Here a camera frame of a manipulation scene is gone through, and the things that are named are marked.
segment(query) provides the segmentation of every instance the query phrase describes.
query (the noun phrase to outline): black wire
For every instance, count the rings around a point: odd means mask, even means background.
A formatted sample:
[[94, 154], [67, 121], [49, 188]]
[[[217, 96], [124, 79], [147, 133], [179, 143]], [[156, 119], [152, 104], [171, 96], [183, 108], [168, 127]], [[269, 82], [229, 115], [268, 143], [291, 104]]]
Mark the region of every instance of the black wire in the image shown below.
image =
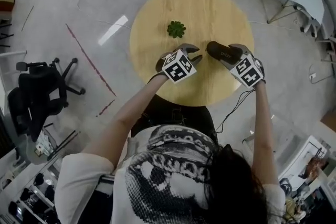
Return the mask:
[[320, 79], [320, 80], [318, 80], [318, 81], [314, 81], [314, 82], [313, 82], [312, 79], [310, 79], [310, 83], [311, 83], [311, 84], [316, 84], [316, 83], [321, 82], [322, 80], [329, 79], [329, 78], [331, 78], [331, 77], [333, 77], [333, 75], [327, 76], [327, 77], [325, 77], [325, 78], [323, 78], [323, 79]]
[[[255, 91], [255, 89], [253, 89], [253, 90], [251, 90], [251, 91], [245, 91], [245, 92], [243, 92], [240, 96], [239, 96], [239, 98], [238, 98], [238, 102], [237, 102], [237, 104], [236, 104], [236, 106], [232, 109], [232, 111], [229, 113], [229, 114], [227, 114], [226, 115], [226, 117], [225, 117], [225, 119], [222, 121], [222, 123], [219, 125], [219, 127], [221, 126], [222, 127], [222, 129], [219, 131], [219, 132], [216, 132], [217, 134], [220, 134], [220, 133], [222, 133], [223, 132], [223, 130], [224, 130], [224, 127], [223, 127], [223, 124], [224, 124], [224, 122], [227, 120], [227, 118], [233, 113], [233, 112], [235, 112], [236, 110], [237, 110], [237, 108], [243, 103], [243, 101], [252, 93], [252, 92], [254, 92]], [[242, 95], [244, 94], [244, 93], [247, 93], [244, 97], [243, 97], [243, 99], [240, 101], [240, 98], [242, 97]]]

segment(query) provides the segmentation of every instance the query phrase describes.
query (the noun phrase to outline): hand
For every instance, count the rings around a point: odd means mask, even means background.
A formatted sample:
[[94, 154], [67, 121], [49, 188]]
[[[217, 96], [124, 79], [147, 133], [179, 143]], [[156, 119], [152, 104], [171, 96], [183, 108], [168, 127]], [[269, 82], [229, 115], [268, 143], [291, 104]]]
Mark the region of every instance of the hand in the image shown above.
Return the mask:
[[164, 53], [163, 55], [160, 56], [159, 60], [156, 62], [156, 65], [155, 65], [155, 69], [157, 71], [157, 74], [155, 74], [151, 79], [150, 81], [156, 77], [156, 76], [159, 76], [159, 75], [163, 75], [165, 77], [167, 77], [167, 75], [165, 74], [164, 71], [162, 71], [162, 67], [163, 67], [163, 64], [166, 60], [166, 57], [170, 54], [173, 54], [174, 52], [176, 52], [177, 50], [181, 50], [183, 52], [183, 54], [188, 58], [188, 60], [191, 62], [191, 64], [196, 67], [198, 65], [198, 63], [202, 60], [202, 55], [198, 55], [196, 57], [194, 57], [193, 59], [190, 59], [188, 54], [190, 53], [193, 53], [193, 52], [196, 52], [196, 51], [199, 51], [199, 48], [197, 48], [195, 45], [192, 45], [192, 44], [187, 44], [187, 43], [183, 43], [182, 45], [178, 46], [176, 49], [174, 49], [173, 51], [171, 52], [166, 52]]

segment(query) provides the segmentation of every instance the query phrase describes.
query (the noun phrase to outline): cardboard box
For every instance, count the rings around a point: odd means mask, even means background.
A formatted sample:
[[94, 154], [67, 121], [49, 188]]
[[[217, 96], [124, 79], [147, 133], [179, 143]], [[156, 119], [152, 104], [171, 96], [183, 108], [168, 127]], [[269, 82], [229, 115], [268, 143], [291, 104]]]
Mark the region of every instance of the cardboard box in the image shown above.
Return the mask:
[[322, 118], [321, 122], [336, 132], [336, 111], [328, 111]]
[[11, 12], [14, 8], [15, 0], [0, 0], [0, 11]]

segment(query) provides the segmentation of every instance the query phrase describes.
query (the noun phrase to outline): long dark hair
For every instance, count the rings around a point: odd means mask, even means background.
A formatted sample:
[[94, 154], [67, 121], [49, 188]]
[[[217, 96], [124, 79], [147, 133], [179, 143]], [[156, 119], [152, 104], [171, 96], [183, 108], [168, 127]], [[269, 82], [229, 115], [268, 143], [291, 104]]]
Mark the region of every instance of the long dark hair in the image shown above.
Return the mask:
[[205, 195], [209, 223], [268, 223], [262, 184], [230, 145], [218, 146], [208, 160]]

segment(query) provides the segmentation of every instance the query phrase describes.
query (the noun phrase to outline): box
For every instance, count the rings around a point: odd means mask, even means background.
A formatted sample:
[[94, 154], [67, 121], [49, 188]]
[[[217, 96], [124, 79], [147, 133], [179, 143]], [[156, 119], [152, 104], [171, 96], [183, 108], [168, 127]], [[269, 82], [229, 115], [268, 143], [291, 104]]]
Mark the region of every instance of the box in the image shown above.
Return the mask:
[[336, 111], [328, 111], [321, 119], [321, 122], [336, 132]]
[[230, 73], [244, 86], [251, 88], [264, 78], [263, 73], [251, 54], [242, 55], [241, 61]]
[[0, 0], [0, 12], [11, 12], [14, 4], [15, 0]]
[[162, 70], [174, 84], [196, 73], [196, 69], [181, 50], [166, 56]]

